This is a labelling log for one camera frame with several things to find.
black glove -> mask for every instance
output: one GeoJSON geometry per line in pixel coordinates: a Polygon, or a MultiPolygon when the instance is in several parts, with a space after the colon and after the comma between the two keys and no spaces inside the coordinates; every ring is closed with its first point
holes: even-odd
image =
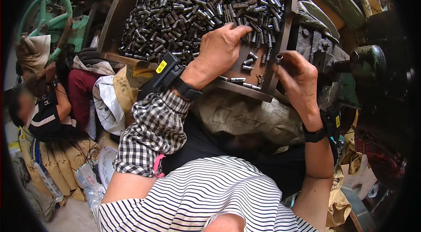
{"type": "Polygon", "coordinates": [[[80,61],[84,60],[101,60],[101,54],[97,51],[97,48],[84,48],[77,53],[80,61]]]}

black shirt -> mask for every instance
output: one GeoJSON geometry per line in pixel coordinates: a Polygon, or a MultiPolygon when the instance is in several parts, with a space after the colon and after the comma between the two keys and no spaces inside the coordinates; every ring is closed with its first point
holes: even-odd
{"type": "Polygon", "coordinates": [[[71,115],[67,116],[63,122],[60,122],[56,105],[57,97],[55,91],[48,92],[37,101],[34,113],[25,125],[25,128],[42,142],[66,139],[80,131],[76,120],[71,115]]]}

black cable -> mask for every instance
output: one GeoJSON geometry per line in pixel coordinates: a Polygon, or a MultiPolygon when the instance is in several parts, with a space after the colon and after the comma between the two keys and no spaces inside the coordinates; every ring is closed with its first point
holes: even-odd
{"type": "Polygon", "coordinates": [[[108,116],[103,121],[101,121],[100,123],[102,124],[103,122],[105,122],[110,117],[111,114],[112,114],[112,112],[110,111],[108,116]]]}
{"type": "MultiPolygon", "coordinates": [[[[28,135],[30,135],[30,136],[32,136],[32,137],[34,137],[35,139],[36,139],[36,137],[35,136],[33,136],[32,134],[30,134],[29,132],[27,132],[26,131],[26,129],[25,128],[23,128],[22,127],[22,129],[25,131],[25,133],[26,134],[28,134],[28,135]]],[[[71,142],[75,142],[75,144],[79,147],[79,151],[81,152],[81,154],[85,157],[85,159],[86,159],[86,161],[87,161],[87,163],[89,164],[89,166],[91,167],[91,169],[92,169],[92,171],[94,172],[94,168],[95,168],[95,165],[93,164],[93,161],[92,161],[92,159],[91,159],[91,156],[90,156],[90,153],[91,153],[91,151],[92,151],[92,149],[93,148],[95,148],[95,145],[94,146],[92,146],[92,148],[91,148],[91,139],[90,138],[81,138],[81,139],[77,139],[77,140],[71,140],[71,139],[61,139],[61,138],[46,138],[46,139],[48,139],[48,140],[50,140],[51,142],[53,142],[53,141],[69,141],[70,142],[70,144],[73,146],[73,144],[71,143],[71,142]],[[77,142],[80,142],[80,141],[84,141],[84,140],[89,140],[89,146],[88,146],[88,152],[87,152],[87,155],[89,156],[89,158],[88,158],[88,156],[87,155],[85,155],[84,153],[83,153],[83,150],[82,150],[82,148],[80,147],[80,145],[77,143],[77,142]]]]}
{"type": "MultiPolygon", "coordinates": [[[[69,96],[69,97],[71,97],[71,98],[76,99],[75,97],[72,97],[72,96],[68,95],[67,93],[62,92],[62,91],[60,91],[60,90],[59,90],[59,89],[57,89],[57,88],[55,88],[55,89],[56,89],[58,92],[62,93],[62,94],[65,94],[65,95],[67,95],[67,96],[69,96]]],[[[91,101],[87,102],[87,101],[84,101],[84,100],[81,100],[81,99],[76,99],[76,100],[80,101],[81,103],[91,103],[91,101]]],[[[98,100],[98,101],[93,101],[92,103],[98,103],[98,102],[102,102],[102,101],[103,101],[103,100],[101,99],[101,100],[98,100]]]]}

woman's right hand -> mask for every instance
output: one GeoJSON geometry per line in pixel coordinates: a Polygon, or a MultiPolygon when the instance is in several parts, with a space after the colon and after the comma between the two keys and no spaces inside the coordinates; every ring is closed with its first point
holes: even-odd
{"type": "Polygon", "coordinates": [[[240,39],[252,31],[249,26],[228,23],[202,37],[199,56],[181,75],[181,79],[200,90],[230,69],[237,61],[240,39]]]}
{"type": "Polygon", "coordinates": [[[297,51],[282,52],[282,61],[291,61],[297,68],[297,75],[292,77],[287,70],[273,64],[276,77],[284,86],[291,105],[297,110],[306,129],[315,132],[323,128],[320,111],[317,105],[317,68],[310,64],[297,51]]]}

metal tube pile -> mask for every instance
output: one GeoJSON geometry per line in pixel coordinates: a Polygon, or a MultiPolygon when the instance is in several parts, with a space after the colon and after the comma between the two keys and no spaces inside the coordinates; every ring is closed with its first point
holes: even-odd
{"type": "MultiPolygon", "coordinates": [[[[137,0],[126,19],[120,53],[150,62],[161,62],[169,50],[186,66],[199,55],[202,35],[228,22],[249,25],[253,32],[244,42],[269,51],[261,63],[270,60],[276,35],[283,21],[284,0],[137,0]]],[[[256,55],[244,63],[250,69],[256,55]]]]}

